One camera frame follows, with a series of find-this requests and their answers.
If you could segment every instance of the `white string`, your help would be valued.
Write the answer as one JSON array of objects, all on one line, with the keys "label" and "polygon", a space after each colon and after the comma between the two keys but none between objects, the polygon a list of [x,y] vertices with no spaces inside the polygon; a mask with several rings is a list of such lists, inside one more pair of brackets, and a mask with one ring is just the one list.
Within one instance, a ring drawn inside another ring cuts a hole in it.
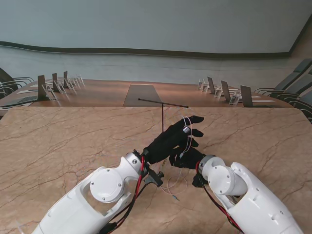
[{"label": "white string", "polygon": [[[189,137],[187,136],[187,144],[186,144],[185,150],[181,153],[180,157],[182,157],[183,154],[184,154],[185,152],[187,152],[187,151],[190,149],[191,143],[192,143],[192,134],[193,134],[192,123],[191,123],[191,120],[190,120],[187,116],[185,116],[185,117],[186,117],[186,118],[189,120],[189,122],[190,122],[191,139],[190,139],[190,143],[189,143]],[[185,123],[185,126],[187,126],[186,121],[185,121],[185,117],[182,116],[182,118],[183,118],[183,120],[184,120],[184,123]],[[180,173],[179,173],[178,176],[172,176],[172,177],[170,177],[170,178],[168,179],[168,181],[167,181],[167,187],[166,187],[166,188],[165,188],[165,187],[162,187],[162,186],[160,187],[160,188],[162,189],[162,191],[164,191],[165,193],[167,193],[167,194],[169,194],[169,195],[171,195],[171,196],[175,196],[175,195],[178,195],[178,194],[181,194],[182,192],[184,192],[184,191],[187,189],[187,187],[188,187],[188,183],[187,183],[187,180],[185,179],[185,177],[181,176],[181,174],[182,174],[182,169],[180,169]],[[175,177],[177,177],[176,181],[175,181],[171,186],[169,186],[169,181],[170,181],[172,178],[175,178]],[[172,188],[173,186],[175,186],[175,185],[177,184],[177,182],[179,181],[180,178],[184,179],[184,181],[185,181],[185,183],[186,183],[186,186],[185,186],[185,188],[184,188],[183,191],[173,194],[173,193],[170,191],[170,188]]]},{"label": "white string", "polygon": [[191,147],[191,144],[192,144],[192,139],[193,139],[193,137],[192,137],[192,135],[193,135],[193,128],[192,128],[192,123],[191,123],[191,120],[190,120],[190,118],[188,118],[187,116],[186,116],[186,118],[189,120],[189,122],[190,122],[190,127],[191,127],[191,140],[190,140],[190,145],[189,145],[189,148],[187,149],[187,151],[186,152],[188,152],[188,150],[190,149],[190,147]]}]

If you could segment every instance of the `black chair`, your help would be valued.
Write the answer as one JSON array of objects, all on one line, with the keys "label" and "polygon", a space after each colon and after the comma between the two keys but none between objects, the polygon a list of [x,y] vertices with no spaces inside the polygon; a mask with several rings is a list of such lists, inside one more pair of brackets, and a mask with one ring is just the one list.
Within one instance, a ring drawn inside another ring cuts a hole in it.
[{"label": "black chair", "polygon": [[285,90],[292,83],[294,83],[307,69],[312,65],[312,58],[304,59],[292,73],[290,73],[285,79],[283,79],[275,88],[259,88],[257,93],[261,91],[277,91],[277,90]]},{"label": "black chair", "polygon": [[283,101],[301,110],[308,120],[312,122],[312,90],[301,97],[285,94]]},{"label": "black chair", "polygon": [[0,88],[10,88],[5,91],[6,94],[9,94],[9,90],[14,92],[15,90],[21,88],[21,83],[26,85],[26,81],[34,82],[34,79],[31,77],[12,78],[2,68],[0,68]]},{"label": "black chair", "polygon": [[283,99],[286,96],[282,96],[282,94],[299,96],[302,92],[306,91],[311,86],[312,86],[312,70],[310,70],[308,74],[304,75],[302,78],[296,81],[287,90],[274,90],[266,92],[270,92],[268,96],[272,98]]}]

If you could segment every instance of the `wall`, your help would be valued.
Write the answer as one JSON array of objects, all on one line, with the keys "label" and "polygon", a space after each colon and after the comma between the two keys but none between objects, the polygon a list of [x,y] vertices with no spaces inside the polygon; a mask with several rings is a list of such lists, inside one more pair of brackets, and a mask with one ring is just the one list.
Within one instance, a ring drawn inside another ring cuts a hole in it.
[{"label": "wall", "polygon": [[288,52],[311,0],[4,0],[0,41],[206,53]]},{"label": "wall", "polygon": [[82,74],[84,78],[103,80],[158,81],[196,84],[200,78],[211,76],[216,83],[228,81],[272,87],[286,77],[297,64],[312,58],[312,23],[290,58],[281,59],[196,59],[133,55],[73,55],[42,53],[0,47],[0,67],[13,77],[52,73]]}]

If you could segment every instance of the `paper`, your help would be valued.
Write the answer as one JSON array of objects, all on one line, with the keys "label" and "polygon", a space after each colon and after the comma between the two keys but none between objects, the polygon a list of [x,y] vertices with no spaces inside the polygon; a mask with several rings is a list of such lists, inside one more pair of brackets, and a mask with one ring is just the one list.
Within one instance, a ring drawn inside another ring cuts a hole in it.
[{"label": "paper", "polygon": [[273,100],[253,100],[253,103],[255,102],[275,102]]},{"label": "paper", "polygon": [[[23,104],[23,105],[18,105],[18,106],[30,106],[31,104],[33,104],[32,102]],[[10,110],[12,107],[16,107],[16,106],[10,106],[10,107],[2,107],[0,106],[0,110]]]},{"label": "paper", "polygon": [[32,93],[32,92],[38,92],[38,90],[37,89],[23,90],[23,91],[19,91],[17,94],[26,94],[26,93]]}]

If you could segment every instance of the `metal rod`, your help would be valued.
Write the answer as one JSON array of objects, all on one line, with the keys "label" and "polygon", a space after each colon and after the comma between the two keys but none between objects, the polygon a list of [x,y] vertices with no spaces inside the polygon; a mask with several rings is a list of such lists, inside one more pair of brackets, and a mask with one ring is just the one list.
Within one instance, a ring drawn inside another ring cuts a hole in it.
[{"label": "metal rod", "polygon": [[148,101],[148,102],[153,102],[153,103],[159,103],[162,105],[170,105],[170,106],[178,106],[178,107],[184,107],[184,108],[189,108],[188,106],[182,106],[182,105],[177,105],[177,104],[171,104],[171,103],[166,103],[162,101],[151,101],[151,100],[146,100],[146,99],[140,99],[138,98],[139,101]]},{"label": "metal rod", "polygon": [[161,104],[161,113],[162,113],[162,132],[164,132],[164,104]]}]

